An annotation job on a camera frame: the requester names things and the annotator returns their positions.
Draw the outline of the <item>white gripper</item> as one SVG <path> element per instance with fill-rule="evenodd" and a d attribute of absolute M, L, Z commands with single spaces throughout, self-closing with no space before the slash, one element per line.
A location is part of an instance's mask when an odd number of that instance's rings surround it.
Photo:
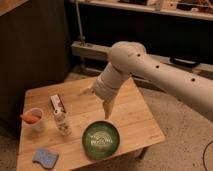
<path fill-rule="evenodd" d="M 104 71 L 94 81 L 92 87 L 85 88 L 79 93 L 79 96 L 95 93 L 100 99 L 104 100 L 105 118 L 108 119 L 114 106 L 113 98 L 116 97 L 120 87 L 129 77 L 129 74 L 119 71 L 111 63 L 108 63 Z"/>

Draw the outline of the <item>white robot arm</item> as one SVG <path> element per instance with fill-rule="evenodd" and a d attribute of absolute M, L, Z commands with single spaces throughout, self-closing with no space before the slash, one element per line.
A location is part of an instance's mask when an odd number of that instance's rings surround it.
<path fill-rule="evenodd" d="M 124 82 L 136 75 L 188 105 L 213 122 L 213 80 L 163 64 L 147 54 L 138 42 L 120 41 L 107 53 L 108 64 L 81 94 L 95 94 L 102 100 L 105 118 Z"/>

